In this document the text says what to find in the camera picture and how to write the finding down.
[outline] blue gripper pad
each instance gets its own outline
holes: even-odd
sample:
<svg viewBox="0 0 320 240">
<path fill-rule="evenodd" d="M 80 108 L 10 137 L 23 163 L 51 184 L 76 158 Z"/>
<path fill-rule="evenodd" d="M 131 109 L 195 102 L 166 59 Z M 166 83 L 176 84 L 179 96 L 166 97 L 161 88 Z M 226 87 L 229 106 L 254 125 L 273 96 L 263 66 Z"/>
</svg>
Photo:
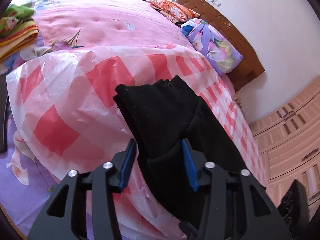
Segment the blue gripper pad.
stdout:
<svg viewBox="0 0 320 240">
<path fill-rule="evenodd" d="M 198 182 L 198 170 L 195 162 L 192 159 L 190 149 L 185 139 L 181 140 L 184 168 L 186 170 L 189 184 L 193 188 L 193 191 L 199 190 Z"/>
<path fill-rule="evenodd" d="M 119 188 L 121 191 L 123 191 L 124 188 L 127 187 L 128 185 L 134 158 L 136 156 L 136 150 L 137 150 L 137 144 L 135 140 L 132 139 L 127 146 L 127 149 L 126 149 L 127 154 L 125 156 L 125 159 L 120 171 Z"/>
</svg>

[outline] white wall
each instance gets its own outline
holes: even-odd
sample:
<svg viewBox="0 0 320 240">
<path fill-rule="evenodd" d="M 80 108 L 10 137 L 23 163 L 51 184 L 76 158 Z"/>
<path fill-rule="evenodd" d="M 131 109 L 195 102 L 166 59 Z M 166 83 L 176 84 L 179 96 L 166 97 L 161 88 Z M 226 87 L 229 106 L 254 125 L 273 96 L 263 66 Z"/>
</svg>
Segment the white wall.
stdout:
<svg viewBox="0 0 320 240">
<path fill-rule="evenodd" d="M 307 0 L 219 0 L 218 10 L 246 37 L 265 73 L 239 92 L 253 122 L 320 74 L 320 21 Z"/>
</svg>

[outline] carved headboard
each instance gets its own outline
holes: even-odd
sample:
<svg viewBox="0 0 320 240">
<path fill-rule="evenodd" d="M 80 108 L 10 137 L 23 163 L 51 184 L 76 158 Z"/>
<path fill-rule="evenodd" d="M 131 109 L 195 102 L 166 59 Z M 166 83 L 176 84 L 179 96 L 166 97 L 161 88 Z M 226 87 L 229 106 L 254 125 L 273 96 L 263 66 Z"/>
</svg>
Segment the carved headboard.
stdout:
<svg viewBox="0 0 320 240">
<path fill-rule="evenodd" d="M 205 0 L 172 0 L 199 13 L 200 19 L 215 27 L 244 56 L 244 60 L 227 76 L 238 91 L 264 72 L 256 52 L 237 30 L 217 9 Z"/>
</svg>

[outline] black towel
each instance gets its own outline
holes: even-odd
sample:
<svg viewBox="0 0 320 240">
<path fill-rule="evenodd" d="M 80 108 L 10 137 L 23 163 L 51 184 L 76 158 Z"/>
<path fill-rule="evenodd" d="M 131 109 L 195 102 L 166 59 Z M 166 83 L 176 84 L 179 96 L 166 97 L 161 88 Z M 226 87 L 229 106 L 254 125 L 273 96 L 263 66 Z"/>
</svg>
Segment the black towel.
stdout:
<svg viewBox="0 0 320 240">
<path fill-rule="evenodd" d="M 181 140 L 227 171 L 245 163 L 202 97 L 178 76 L 153 85 L 116 87 L 118 105 L 139 147 L 138 163 L 159 203 L 179 220 L 199 227 L 204 195 L 193 192 L 183 165 Z"/>
</svg>

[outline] wardrobe handle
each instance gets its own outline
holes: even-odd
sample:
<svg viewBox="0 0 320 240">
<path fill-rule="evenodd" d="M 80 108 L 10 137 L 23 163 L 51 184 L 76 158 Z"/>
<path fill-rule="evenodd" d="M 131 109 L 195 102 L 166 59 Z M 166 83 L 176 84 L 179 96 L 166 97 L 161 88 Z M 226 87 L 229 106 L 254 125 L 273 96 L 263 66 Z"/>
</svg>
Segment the wardrobe handle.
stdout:
<svg viewBox="0 0 320 240">
<path fill-rule="evenodd" d="M 317 196 L 320 195 L 320 191 L 317 192 L 316 194 L 314 194 L 312 197 L 309 198 L 309 201 L 313 200 L 314 198 L 316 198 Z"/>
<path fill-rule="evenodd" d="M 319 151 L 319 148 L 314 149 L 313 151 L 309 152 L 306 156 L 304 156 L 301 161 L 305 161 L 307 158 L 309 158 L 311 155 L 315 154 L 317 151 Z"/>
<path fill-rule="evenodd" d="M 293 113 L 292 115 L 288 116 L 286 119 L 284 119 L 284 121 L 288 121 L 291 117 L 293 117 L 294 115 L 296 115 L 296 113 Z"/>
<path fill-rule="evenodd" d="M 291 110 L 290 112 L 286 113 L 284 116 L 282 116 L 283 119 L 285 119 L 289 114 L 292 114 L 294 111 Z"/>
</svg>

